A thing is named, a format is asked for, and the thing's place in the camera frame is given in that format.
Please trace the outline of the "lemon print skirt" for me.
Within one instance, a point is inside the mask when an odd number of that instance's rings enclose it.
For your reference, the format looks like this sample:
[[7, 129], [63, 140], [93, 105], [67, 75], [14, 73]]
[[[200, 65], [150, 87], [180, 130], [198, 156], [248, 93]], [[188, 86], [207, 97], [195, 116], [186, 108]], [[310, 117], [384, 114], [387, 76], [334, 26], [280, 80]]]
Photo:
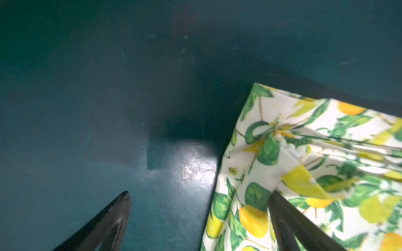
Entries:
[[200, 249], [278, 250], [274, 192], [349, 251], [401, 250], [401, 118], [254, 84], [219, 168]]

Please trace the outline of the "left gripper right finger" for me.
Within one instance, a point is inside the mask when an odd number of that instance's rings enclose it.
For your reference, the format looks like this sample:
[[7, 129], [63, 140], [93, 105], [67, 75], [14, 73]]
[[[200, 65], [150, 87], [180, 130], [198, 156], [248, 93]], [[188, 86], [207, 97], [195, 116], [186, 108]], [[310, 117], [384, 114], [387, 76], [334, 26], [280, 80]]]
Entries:
[[299, 251], [297, 240], [308, 251], [345, 250], [277, 191], [272, 193], [268, 207], [280, 251]]

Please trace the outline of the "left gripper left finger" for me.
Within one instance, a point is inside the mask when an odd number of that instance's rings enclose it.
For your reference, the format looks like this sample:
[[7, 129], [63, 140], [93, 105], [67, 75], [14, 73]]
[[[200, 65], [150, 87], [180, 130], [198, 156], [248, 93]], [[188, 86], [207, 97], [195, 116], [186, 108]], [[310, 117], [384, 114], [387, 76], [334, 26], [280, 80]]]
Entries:
[[55, 248], [56, 251], [120, 251], [132, 201], [122, 192], [86, 225]]

